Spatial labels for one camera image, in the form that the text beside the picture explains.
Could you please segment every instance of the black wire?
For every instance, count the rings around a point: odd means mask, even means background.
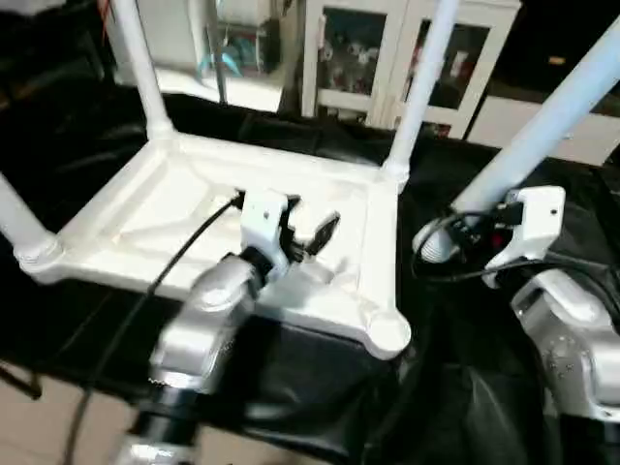
[[[457,221],[464,220],[465,218],[471,218],[471,217],[478,217],[478,218],[483,218],[483,219],[491,219],[492,215],[490,213],[486,213],[486,212],[483,212],[483,211],[459,211],[459,212],[456,212],[456,213],[452,213],[451,215],[448,215],[445,218],[442,218],[435,225],[433,225],[433,227],[428,231],[428,233],[426,234],[424,239],[418,245],[418,249],[417,249],[416,253],[413,256],[413,259],[412,259],[412,271],[414,272],[414,277],[417,276],[417,274],[416,274],[416,265],[418,263],[423,263],[424,262],[424,260],[422,258],[422,250],[424,249],[424,246],[430,240],[430,238],[435,233],[437,233],[437,232],[447,228],[448,226],[453,225]]]
[[[71,429],[69,431],[69,436],[67,437],[67,442],[65,444],[65,458],[64,465],[73,465],[74,463],[74,455],[76,450],[76,445],[78,444],[79,431],[81,429],[81,425],[83,423],[86,410],[88,409],[88,403],[90,402],[90,398],[95,389],[95,385],[97,381],[103,374],[106,366],[108,365],[109,359],[114,354],[114,351],[118,347],[121,339],[127,332],[127,329],[130,327],[133,320],[136,318],[137,314],[140,312],[144,304],[148,301],[150,297],[155,294],[155,290],[159,287],[159,285],[164,281],[168,273],[170,273],[171,269],[178,263],[178,261],[183,257],[185,252],[196,242],[196,240],[204,233],[204,231],[211,226],[215,221],[226,212],[231,206],[235,205],[237,207],[241,207],[242,203],[242,195],[238,195],[234,199],[228,201],[225,205],[220,207],[215,213],[213,213],[209,218],[201,224],[201,226],[191,235],[189,239],[183,244],[183,246],[179,249],[179,251],[170,259],[166,267],[162,270],[162,272],[155,278],[155,280],[146,288],[144,294],[140,296],[136,304],[132,307],[132,309],[127,313],[125,319],[121,322],[118,330],[114,333],[113,337],[110,339],[108,345],[106,346],[104,352],[102,353],[97,365],[90,374],[90,377],[86,383],[84,388],[84,393],[77,404],[76,411],[74,413],[74,417],[71,424]]]
[[[76,329],[74,329],[71,335],[67,339],[65,339],[65,341],[58,347],[58,349],[51,356],[47,356],[41,359],[37,363],[38,365],[37,370],[38,371],[45,370],[46,367],[48,367],[50,364],[52,364],[54,361],[60,358],[60,356],[62,356],[69,349],[71,349],[71,347],[76,343],[76,341],[82,335],[84,330],[95,320],[95,317],[99,315],[102,309],[106,306],[106,303],[108,303],[111,297],[112,297],[112,293],[107,293],[106,296],[101,299],[101,301],[99,302],[99,305],[95,306],[95,308],[91,310],[91,312],[88,315],[86,315],[86,318],[84,318],[79,323],[79,325],[77,325]]]
[[[437,222],[437,224],[429,230],[428,234],[424,237],[424,239],[419,244],[419,247],[411,261],[411,269],[412,269],[412,274],[414,275],[414,278],[419,278],[420,280],[429,281],[433,283],[458,283],[458,282],[466,281],[466,280],[473,279],[473,278],[479,278],[487,274],[498,273],[500,271],[506,271],[509,269],[536,267],[536,266],[562,268],[567,271],[573,271],[577,274],[580,274],[582,277],[586,278],[589,284],[591,284],[597,289],[598,295],[604,295],[605,297],[604,300],[607,300],[607,303],[610,304],[612,310],[609,309],[608,305],[605,306],[605,309],[609,313],[613,322],[617,326],[620,325],[620,304],[616,300],[611,289],[593,271],[576,263],[560,262],[560,261],[554,261],[554,260],[529,260],[527,262],[506,263],[506,264],[502,264],[499,266],[492,266],[490,268],[481,269],[477,271],[455,273],[455,274],[445,275],[445,276],[444,275],[441,275],[441,276],[425,275],[424,276],[424,275],[417,273],[416,265],[422,262],[421,252],[422,252],[424,245],[428,242],[430,237],[434,233],[436,233],[438,230],[445,228],[455,223],[456,221],[460,221],[464,218],[471,217],[471,216],[477,216],[477,217],[482,217],[482,218],[492,217],[490,213],[478,212],[478,211],[464,211],[464,212],[452,213],[451,215]]]

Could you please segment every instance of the black cloth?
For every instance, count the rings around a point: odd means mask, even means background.
[[[166,96],[166,105],[183,132],[359,163],[381,163],[392,138],[181,95]],[[140,100],[132,89],[66,81],[0,112],[0,140],[2,172],[58,231],[144,143]],[[419,227],[495,152],[462,141],[418,141],[399,201],[397,298],[413,330],[401,357],[379,361],[352,341],[256,318],[239,334],[220,392],[202,400],[202,420],[334,463],[553,463],[537,360],[505,297],[480,280],[422,285],[409,269]],[[567,190],[555,254],[593,269],[615,264],[618,215],[609,212],[617,213],[617,172],[548,161],[527,182]],[[19,272],[7,243],[0,250],[0,357],[82,384],[136,294],[79,281],[39,286]],[[71,348],[54,356],[100,307]],[[162,298],[149,303],[100,390],[128,401],[145,392],[149,355],[178,307]]]

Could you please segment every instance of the white cabinet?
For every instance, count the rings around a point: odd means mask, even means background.
[[[308,0],[301,113],[327,107],[380,126],[407,0]]]
[[[530,102],[487,97],[467,140],[504,147],[540,107],[540,104]],[[598,166],[618,144],[620,118],[590,113],[564,135],[550,156]]]
[[[309,1],[302,114],[336,110],[394,129],[436,5],[436,0]],[[462,138],[519,6],[517,0],[461,2],[426,127]]]

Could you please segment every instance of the glass cabinet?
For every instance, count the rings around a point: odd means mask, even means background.
[[[311,0],[306,6],[302,114],[365,115],[395,129],[436,0]],[[462,138],[511,29],[518,0],[462,1],[424,117]]]
[[[461,2],[424,116],[429,123],[449,127],[441,134],[463,137],[518,7],[516,2]],[[408,5],[384,104],[383,127],[394,129],[402,116],[435,8],[436,1],[431,0]]]
[[[322,107],[379,126],[407,0],[311,0],[306,6],[302,114]]]

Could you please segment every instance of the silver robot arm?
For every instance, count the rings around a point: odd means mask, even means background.
[[[266,261],[256,250],[228,256],[203,273],[180,313],[165,327],[151,364],[153,389],[115,465],[195,463],[194,407],[221,381],[234,336],[253,313]]]
[[[222,380],[234,338],[254,313],[260,290],[283,277],[290,261],[318,254],[339,222],[336,213],[307,244],[295,242],[289,214],[299,199],[250,191],[241,212],[243,251],[228,255],[194,283],[150,358],[152,390],[124,437],[114,465],[190,465],[200,426],[197,402]]]
[[[570,128],[620,79],[620,16],[538,114],[506,145],[452,202],[455,213],[489,212],[498,202],[520,202],[521,222],[512,239],[487,267],[542,259],[562,226],[564,190],[559,187],[511,191],[549,154]],[[413,249],[431,263],[447,262],[460,248],[449,229],[423,227]],[[460,225],[472,229],[477,219]],[[498,287],[496,274],[483,279]],[[539,349],[560,413],[620,422],[620,336],[605,306],[570,276],[549,269],[520,282],[512,308]]]

